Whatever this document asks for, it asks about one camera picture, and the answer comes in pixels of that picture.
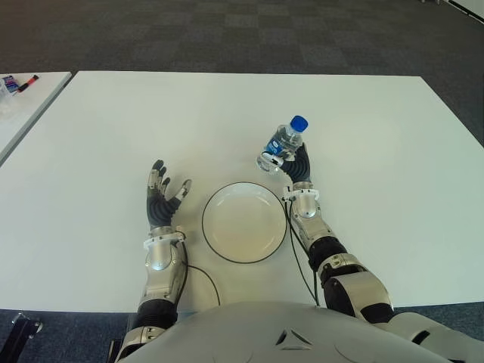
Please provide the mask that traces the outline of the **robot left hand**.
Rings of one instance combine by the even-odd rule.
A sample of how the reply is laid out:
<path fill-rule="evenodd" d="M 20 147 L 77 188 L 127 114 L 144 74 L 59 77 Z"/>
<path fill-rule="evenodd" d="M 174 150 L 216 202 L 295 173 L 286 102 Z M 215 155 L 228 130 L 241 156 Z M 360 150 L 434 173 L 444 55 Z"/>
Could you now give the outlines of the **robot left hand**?
<path fill-rule="evenodd" d="M 150 229 L 170 227 L 172 218 L 187 197 L 192 180 L 187 179 L 178 191 L 168 198 L 166 191 L 171 178 L 166 176 L 167 168 L 163 160 L 157 160 L 148 174 L 146 211 Z"/>

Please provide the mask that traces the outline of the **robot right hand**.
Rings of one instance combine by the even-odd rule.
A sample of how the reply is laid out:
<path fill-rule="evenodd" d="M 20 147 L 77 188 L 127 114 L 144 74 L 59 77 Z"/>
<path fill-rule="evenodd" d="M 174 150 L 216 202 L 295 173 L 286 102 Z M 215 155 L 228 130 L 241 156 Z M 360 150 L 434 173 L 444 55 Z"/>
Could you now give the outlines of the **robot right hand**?
<path fill-rule="evenodd" d="M 297 148 L 293 160 L 284 160 L 267 151 L 262 152 L 261 157 L 287 175 L 293 184 L 311 181 L 311 166 L 305 143 Z"/>

